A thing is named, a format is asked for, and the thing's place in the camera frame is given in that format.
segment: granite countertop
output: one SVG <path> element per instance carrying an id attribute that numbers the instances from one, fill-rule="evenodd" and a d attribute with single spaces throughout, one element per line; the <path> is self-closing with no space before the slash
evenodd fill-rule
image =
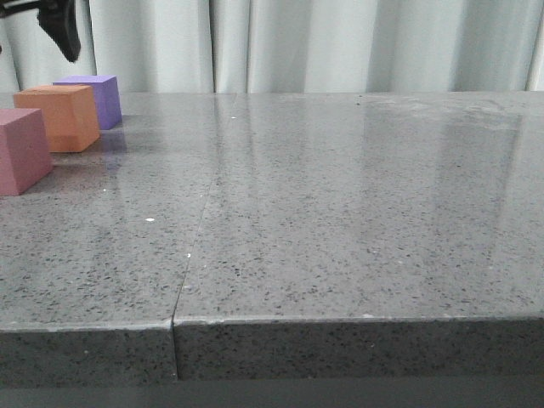
<path id="1" fill-rule="evenodd" d="M 544 94 L 122 110 L 0 197 L 1 387 L 544 372 Z"/>

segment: purple cube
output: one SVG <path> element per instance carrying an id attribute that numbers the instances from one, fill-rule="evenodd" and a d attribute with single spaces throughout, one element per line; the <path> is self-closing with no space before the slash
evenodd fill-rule
<path id="1" fill-rule="evenodd" d="M 115 75 L 72 75 L 53 82 L 53 85 L 90 85 L 99 117 L 100 129 L 113 128 L 121 120 L 121 102 Z"/>

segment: orange cube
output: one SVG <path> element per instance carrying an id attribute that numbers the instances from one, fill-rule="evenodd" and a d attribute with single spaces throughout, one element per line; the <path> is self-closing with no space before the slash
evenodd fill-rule
<path id="1" fill-rule="evenodd" d="M 78 152 L 100 137 L 93 88 L 43 85 L 14 95 L 16 108 L 42 110 L 49 151 Z"/>

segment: speckled stone surface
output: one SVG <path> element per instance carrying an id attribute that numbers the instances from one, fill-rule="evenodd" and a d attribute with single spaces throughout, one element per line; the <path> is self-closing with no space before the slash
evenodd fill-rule
<path id="1" fill-rule="evenodd" d="M 0 199 L 0 384 L 175 378 L 173 310 L 232 100 L 132 94 L 122 126 Z"/>
<path id="2" fill-rule="evenodd" d="M 544 372 L 543 94 L 122 106 L 0 198 L 0 387 Z"/>
<path id="3" fill-rule="evenodd" d="M 180 376 L 543 372 L 543 101 L 239 97 L 174 319 Z"/>

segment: gray countertop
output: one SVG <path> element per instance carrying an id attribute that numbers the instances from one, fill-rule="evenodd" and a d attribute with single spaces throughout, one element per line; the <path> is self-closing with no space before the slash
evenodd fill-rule
<path id="1" fill-rule="evenodd" d="M 4 387 L 544 372 L 544 94 L 122 110 L 0 197 Z"/>

